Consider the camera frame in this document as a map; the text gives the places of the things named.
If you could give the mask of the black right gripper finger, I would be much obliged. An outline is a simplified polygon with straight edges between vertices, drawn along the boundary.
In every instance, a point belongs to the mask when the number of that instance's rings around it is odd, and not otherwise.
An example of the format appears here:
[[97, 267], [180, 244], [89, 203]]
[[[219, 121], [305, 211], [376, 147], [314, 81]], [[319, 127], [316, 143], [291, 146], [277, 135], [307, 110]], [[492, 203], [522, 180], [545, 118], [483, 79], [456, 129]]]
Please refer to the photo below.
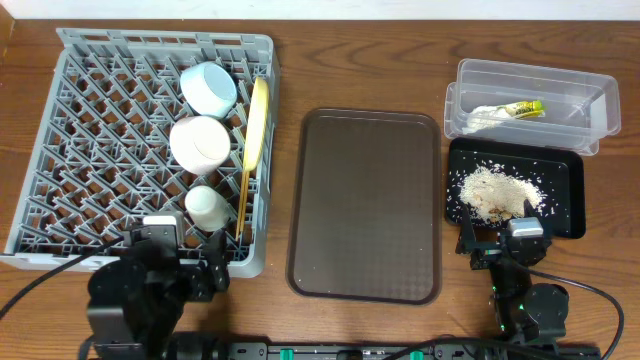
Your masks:
[[542, 225], [542, 227], [544, 229], [544, 235], [542, 237], [536, 237], [536, 238], [541, 238], [543, 240], [543, 244], [544, 245], [551, 245], [552, 244], [552, 227], [534, 209], [533, 205], [531, 204], [531, 202], [529, 200], [525, 199], [523, 206], [524, 206], [525, 218], [526, 217], [536, 217], [540, 221], [540, 223], [541, 223], [541, 225]]
[[458, 236], [455, 252], [457, 254], [470, 254], [475, 249], [475, 232], [468, 207], [461, 204], [461, 228]]

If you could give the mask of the pile of rice scraps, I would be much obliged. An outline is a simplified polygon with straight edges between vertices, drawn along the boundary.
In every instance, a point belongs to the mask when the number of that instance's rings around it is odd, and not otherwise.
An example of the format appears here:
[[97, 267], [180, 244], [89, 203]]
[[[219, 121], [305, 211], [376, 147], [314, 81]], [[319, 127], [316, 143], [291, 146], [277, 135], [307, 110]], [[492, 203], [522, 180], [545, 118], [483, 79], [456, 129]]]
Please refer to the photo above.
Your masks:
[[445, 214], [451, 221], [462, 219], [466, 207], [474, 225], [497, 227], [509, 220], [524, 218], [524, 202], [542, 217], [560, 209], [554, 190], [543, 189], [543, 173], [525, 175], [515, 166], [482, 160], [470, 170], [449, 172]]

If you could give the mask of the white cup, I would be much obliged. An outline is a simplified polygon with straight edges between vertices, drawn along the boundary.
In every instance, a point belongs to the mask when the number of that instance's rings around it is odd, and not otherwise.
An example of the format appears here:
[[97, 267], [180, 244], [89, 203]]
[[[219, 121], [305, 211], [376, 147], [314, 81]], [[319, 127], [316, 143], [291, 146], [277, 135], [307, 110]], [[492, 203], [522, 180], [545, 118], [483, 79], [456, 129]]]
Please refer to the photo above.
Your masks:
[[230, 219], [225, 198], [210, 187], [201, 185], [188, 191], [186, 211], [194, 225], [206, 232], [216, 232]]

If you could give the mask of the green yellow snack wrapper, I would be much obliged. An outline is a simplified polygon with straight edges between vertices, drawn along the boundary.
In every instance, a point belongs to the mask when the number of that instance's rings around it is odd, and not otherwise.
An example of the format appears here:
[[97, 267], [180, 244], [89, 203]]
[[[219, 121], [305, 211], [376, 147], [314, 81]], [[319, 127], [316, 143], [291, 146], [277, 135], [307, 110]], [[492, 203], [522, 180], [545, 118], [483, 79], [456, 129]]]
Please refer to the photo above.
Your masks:
[[535, 118], [545, 116], [545, 107], [540, 100], [521, 101], [503, 105], [510, 117], [516, 119]]

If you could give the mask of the white napkin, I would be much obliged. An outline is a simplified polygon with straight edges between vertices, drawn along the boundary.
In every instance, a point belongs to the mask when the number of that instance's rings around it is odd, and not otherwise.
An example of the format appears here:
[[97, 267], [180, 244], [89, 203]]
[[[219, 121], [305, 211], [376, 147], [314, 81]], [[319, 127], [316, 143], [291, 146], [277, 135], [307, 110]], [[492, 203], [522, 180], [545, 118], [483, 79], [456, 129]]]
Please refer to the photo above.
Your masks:
[[462, 133], [467, 135], [481, 130], [492, 129], [510, 118], [511, 115], [503, 106], [479, 106], [468, 115]]

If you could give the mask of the wooden chopstick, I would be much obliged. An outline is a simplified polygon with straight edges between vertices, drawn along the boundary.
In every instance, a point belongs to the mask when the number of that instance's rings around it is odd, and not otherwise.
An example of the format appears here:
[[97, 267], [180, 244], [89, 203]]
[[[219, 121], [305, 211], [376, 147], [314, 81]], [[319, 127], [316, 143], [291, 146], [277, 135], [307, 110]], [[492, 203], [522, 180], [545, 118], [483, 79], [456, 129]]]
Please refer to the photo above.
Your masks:
[[246, 172], [248, 173], [248, 178], [247, 178], [247, 179], [248, 179], [248, 181], [247, 181], [247, 183], [246, 183], [246, 185], [247, 185], [246, 190], [247, 190], [247, 191], [246, 191], [246, 195], [245, 195], [245, 199], [246, 199], [246, 202], [245, 202], [245, 203], [247, 203], [248, 187], [249, 187], [249, 180], [250, 180], [250, 172], [249, 172], [249, 171], [246, 171]]
[[246, 187], [247, 187], [246, 183], [248, 181], [247, 178], [248, 178], [248, 173], [246, 171], [243, 171], [242, 178], [241, 178], [241, 188], [240, 188], [237, 224], [236, 224], [236, 232], [235, 232], [235, 240], [238, 243], [241, 242], [240, 238], [243, 231], [244, 219], [245, 219], [245, 211], [246, 211], [245, 195], [247, 191], [246, 190]]

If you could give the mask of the pink white bowl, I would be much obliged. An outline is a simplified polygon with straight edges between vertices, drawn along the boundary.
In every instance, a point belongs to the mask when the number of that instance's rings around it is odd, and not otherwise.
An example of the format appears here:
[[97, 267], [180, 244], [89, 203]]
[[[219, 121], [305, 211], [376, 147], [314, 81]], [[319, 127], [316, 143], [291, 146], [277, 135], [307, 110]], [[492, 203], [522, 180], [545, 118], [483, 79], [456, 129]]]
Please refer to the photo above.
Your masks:
[[207, 116], [186, 117], [171, 128], [169, 145], [177, 163], [196, 175], [207, 175], [224, 163], [231, 152], [226, 128]]

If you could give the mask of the yellow plate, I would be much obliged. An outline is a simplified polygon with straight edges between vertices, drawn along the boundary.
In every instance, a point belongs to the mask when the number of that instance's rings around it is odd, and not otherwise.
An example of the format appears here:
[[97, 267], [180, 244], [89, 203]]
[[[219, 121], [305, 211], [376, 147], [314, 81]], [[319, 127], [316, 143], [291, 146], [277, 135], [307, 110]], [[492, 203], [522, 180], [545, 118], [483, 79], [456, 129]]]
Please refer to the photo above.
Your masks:
[[251, 95], [243, 152], [243, 171], [251, 172], [258, 166], [269, 110], [269, 87], [262, 77], [255, 79]]

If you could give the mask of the light blue bowl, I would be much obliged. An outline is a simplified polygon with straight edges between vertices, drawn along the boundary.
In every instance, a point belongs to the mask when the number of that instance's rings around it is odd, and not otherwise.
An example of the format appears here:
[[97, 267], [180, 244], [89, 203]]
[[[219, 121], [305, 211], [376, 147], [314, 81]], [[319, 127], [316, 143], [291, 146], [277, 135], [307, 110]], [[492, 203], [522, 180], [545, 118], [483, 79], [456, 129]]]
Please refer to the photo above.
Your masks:
[[180, 87], [193, 110], [216, 119], [223, 119], [237, 101], [233, 78], [214, 62], [203, 62], [183, 71]]

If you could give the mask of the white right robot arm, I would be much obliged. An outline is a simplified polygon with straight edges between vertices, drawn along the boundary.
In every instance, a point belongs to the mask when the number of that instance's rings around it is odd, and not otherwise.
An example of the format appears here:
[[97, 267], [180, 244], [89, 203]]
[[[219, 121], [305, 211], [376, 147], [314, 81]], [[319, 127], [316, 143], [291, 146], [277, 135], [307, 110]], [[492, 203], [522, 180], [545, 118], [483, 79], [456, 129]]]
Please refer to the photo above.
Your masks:
[[494, 242], [480, 242], [471, 220], [463, 221], [459, 249], [470, 254], [473, 270], [490, 272], [496, 318], [512, 343], [556, 351], [566, 335], [567, 290], [550, 283], [535, 284], [530, 271], [547, 255], [551, 234], [529, 201], [524, 216], [511, 219]]

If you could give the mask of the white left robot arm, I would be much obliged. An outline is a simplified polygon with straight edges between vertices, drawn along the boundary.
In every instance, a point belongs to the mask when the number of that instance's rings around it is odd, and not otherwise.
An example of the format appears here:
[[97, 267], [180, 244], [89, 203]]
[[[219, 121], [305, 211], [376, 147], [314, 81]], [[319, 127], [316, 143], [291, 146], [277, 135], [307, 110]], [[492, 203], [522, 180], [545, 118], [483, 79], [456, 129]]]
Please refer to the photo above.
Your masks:
[[230, 285], [226, 235], [204, 242], [195, 264], [179, 259], [185, 237], [179, 211], [156, 212], [122, 233], [126, 251], [96, 270], [88, 283], [92, 334], [78, 356], [100, 359], [264, 359], [266, 345], [229, 344], [207, 333], [178, 332], [188, 302], [209, 302]]

